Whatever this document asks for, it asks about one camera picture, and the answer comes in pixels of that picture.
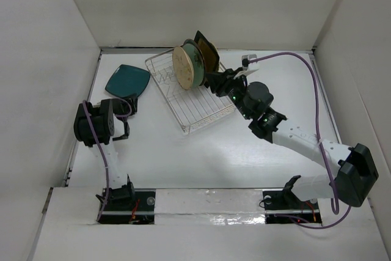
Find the dark teal round plate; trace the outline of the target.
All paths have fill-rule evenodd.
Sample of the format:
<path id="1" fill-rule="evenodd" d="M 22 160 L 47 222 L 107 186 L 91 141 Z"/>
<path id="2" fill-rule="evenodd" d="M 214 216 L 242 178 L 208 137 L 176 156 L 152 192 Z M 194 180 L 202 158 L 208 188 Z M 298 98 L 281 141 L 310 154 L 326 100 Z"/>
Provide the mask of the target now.
<path id="1" fill-rule="evenodd" d="M 186 39 L 181 46 L 190 58 L 204 59 L 202 50 L 193 39 Z"/>

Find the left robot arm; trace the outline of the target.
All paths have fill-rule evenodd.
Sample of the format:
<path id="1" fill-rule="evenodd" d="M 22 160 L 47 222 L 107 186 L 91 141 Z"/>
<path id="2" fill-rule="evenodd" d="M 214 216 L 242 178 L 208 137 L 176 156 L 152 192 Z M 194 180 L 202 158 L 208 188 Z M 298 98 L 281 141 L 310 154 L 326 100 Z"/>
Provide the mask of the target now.
<path id="1" fill-rule="evenodd" d="M 84 100 L 78 106 L 73 124 L 75 137 L 93 153 L 104 172 L 104 190 L 96 195 L 101 203 L 99 214 L 131 210 L 136 205 L 133 183 L 118 167 L 114 142 L 129 138 L 128 118 L 137 113 L 137 104 L 137 96 L 132 94 L 104 99 L 98 105 Z"/>

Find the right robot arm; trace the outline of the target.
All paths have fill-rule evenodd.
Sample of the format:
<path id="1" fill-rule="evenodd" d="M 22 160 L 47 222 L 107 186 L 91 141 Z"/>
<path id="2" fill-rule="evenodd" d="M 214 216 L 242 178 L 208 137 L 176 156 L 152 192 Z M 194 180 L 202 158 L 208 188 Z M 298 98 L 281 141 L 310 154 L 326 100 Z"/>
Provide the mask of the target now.
<path id="1" fill-rule="evenodd" d="M 286 147 L 326 169 L 316 177 L 293 176 L 284 186 L 283 203 L 296 208 L 306 200 L 332 198 L 352 207 L 361 207 L 379 174 L 369 148 L 363 144 L 350 147 L 314 134 L 287 119 L 270 106 L 274 97 L 261 82 L 248 83 L 237 70 L 206 74 L 210 90 L 218 97 L 228 97 L 256 137 Z"/>

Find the teal square plate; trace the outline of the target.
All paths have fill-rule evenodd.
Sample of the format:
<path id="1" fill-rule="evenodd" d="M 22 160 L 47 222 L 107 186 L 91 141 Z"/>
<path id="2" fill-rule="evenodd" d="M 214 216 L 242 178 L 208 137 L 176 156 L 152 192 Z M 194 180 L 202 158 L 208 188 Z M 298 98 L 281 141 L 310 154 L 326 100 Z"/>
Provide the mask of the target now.
<path id="1" fill-rule="evenodd" d="M 139 97 L 150 81 L 150 73 L 139 67 L 120 65 L 109 78 L 105 91 L 115 97 L 125 98 L 130 95 Z"/>

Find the black and amber square plate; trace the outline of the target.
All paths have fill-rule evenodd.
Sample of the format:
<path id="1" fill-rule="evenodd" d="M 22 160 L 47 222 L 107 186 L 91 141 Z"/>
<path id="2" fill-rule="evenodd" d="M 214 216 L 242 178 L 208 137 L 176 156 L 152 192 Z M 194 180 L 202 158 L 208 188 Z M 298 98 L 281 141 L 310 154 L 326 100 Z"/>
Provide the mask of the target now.
<path id="1" fill-rule="evenodd" d="M 194 41 L 202 50 L 206 72 L 217 72 L 219 68 L 219 62 L 217 62 L 213 54 L 213 48 L 211 46 L 213 44 L 200 31 L 196 32 Z"/>

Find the round woven bamboo plate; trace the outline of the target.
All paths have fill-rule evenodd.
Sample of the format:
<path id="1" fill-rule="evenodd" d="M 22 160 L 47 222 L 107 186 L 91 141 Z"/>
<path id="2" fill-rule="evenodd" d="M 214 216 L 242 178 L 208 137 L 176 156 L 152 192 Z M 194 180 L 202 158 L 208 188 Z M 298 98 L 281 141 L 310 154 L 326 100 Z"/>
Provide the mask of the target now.
<path id="1" fill-rule="evenodd" d="M 214 54 L 214 56 L 215 56 L 217 62 L 219 62 L 220 56 L 219 56 L 219 54 L 218 54 L 218 51 L 217 51 L 217 49 L 216 49 L 216 47 L 215 47 L 214 45 L 211 45 L 211 46 L 212 46 L 212 48 L 213 48 L 213 54 Z"/>

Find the beige round leaf plate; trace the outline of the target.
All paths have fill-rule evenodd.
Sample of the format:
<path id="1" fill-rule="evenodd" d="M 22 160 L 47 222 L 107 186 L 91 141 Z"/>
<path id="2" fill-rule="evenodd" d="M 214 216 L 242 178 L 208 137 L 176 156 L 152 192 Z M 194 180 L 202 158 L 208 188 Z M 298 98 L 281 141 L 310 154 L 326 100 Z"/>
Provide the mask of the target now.
<path id="1" fill-rule="evenodd" d="M 182 47 L 174 48 L 172 63 L 178 83 L 184 90 L 189 90 L 194 81 L 194 69 L 190 57 Z"/>

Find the light green flower plate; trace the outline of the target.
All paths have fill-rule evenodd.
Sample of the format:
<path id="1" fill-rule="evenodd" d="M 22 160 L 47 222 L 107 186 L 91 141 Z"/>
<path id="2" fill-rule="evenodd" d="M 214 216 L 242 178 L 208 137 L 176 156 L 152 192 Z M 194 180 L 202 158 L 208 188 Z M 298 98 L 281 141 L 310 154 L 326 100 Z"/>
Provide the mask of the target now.
<path id="1" fill-rule="evenodd" d="M 201 86 L 203 83 L 205 76 L 205 63 L 203 59 L 199 60 L 197 56 L 195 58 L 190 58 L 190 60 L 194 72 L 194 78 L 191 86 L 191 88 L 193 89 Z"/>

